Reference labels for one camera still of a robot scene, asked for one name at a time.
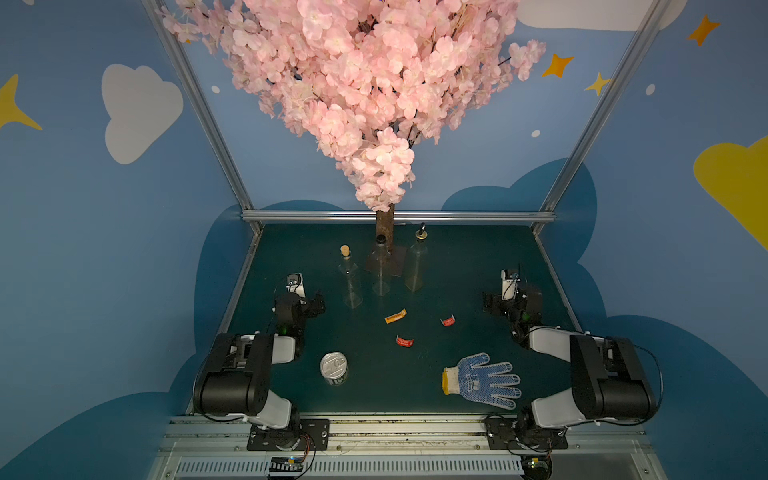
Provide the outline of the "cork stoppered glass bottle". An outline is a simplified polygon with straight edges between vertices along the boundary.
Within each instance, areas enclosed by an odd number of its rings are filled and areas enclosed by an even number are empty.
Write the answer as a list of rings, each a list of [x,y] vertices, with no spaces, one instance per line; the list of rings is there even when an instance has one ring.
[[[356,309],[362,302],[360,282],[357,264],[351,258],[351,249],[348,245],[340,246],[341,261],[339,272],[342,277],[343,301],[350,309]]]

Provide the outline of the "clear square glass bottle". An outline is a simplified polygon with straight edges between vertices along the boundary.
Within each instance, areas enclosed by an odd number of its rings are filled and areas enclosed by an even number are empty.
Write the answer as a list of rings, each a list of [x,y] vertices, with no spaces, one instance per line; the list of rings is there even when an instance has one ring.
[[[421,223],[414,237],[414,243],[407,251],[403,274],[404,284],[411,292],[420,290],[424,284],[423,276],[428,253],[426,246],[428,232],[424,222]]]

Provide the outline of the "yellow bottle label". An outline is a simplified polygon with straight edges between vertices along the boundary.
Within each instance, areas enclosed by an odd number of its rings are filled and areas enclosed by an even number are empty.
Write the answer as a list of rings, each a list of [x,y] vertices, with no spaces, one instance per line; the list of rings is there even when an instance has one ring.
[[[385,318],[385,323],[386,324],[391,324],[391,323],[397,322],[397,321],[403,319],[406,315],[407,315],[407,310],[405,308],[403,308],[401,311],[399,311],[399,312],[397,312],[395,314],[387,316]]]

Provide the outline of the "black capped glass bottle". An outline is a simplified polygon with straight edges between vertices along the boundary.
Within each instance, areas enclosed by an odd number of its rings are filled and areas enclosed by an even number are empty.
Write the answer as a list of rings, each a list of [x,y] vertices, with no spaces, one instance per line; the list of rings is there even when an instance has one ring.
[[[391,290],[390,251],[387,237],[380,234],[376,237],[375,249],[370,255],[370,273],[372,274],[372,291],[380,297]]]

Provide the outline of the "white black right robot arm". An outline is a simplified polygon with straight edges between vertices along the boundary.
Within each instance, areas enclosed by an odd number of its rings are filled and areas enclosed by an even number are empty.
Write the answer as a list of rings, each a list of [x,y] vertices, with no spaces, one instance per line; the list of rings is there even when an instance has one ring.
[[[541,291],[513,270],[501,272],[501,291],[483,295],[483,310],[507,320],[515,343],[566,362],[570,386],[533,400],[523,410],[522,427],[554,431],[585,423],[635,426],[659,410],[638,352],[622,337],[601,337],[542,323]]]

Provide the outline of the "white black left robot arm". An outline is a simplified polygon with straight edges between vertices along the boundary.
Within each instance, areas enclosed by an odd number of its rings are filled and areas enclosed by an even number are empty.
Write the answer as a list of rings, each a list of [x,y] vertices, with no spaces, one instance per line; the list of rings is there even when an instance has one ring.
[[[489,351],[491,331],[445,327],[423,309],[387,325],[377,307],[351,309],[338,294],[242,300],[197,376],[195,409],[255,417],[286,400],[301,413],[483,410],[440,383],[444,368]]]

